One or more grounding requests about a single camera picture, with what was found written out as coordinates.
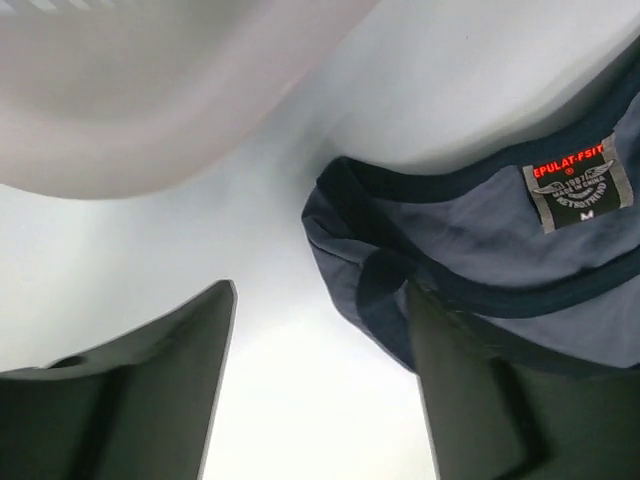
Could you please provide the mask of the blue grey tank top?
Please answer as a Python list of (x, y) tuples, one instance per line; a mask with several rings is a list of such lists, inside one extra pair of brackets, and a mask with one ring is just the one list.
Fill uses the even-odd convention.
[(340, 314), (407, 368), (419, 282), (486, 342), (639, 364), (639, 66), (578, 120), (441, 175), (349, 158), (302, 225)]

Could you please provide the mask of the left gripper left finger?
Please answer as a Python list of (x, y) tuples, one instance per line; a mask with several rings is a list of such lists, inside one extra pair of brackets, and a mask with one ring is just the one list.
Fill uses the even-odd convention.
[(235, 309), (221, 280), (109, 342), (3, 372), (2, 477), (201, 478)]

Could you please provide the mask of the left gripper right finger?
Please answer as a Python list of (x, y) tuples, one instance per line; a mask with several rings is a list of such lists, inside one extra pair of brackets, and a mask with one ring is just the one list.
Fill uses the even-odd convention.
[(411, 284), (409, 331), (441, 479), (635, 479), (639, 373), (524, 341)]

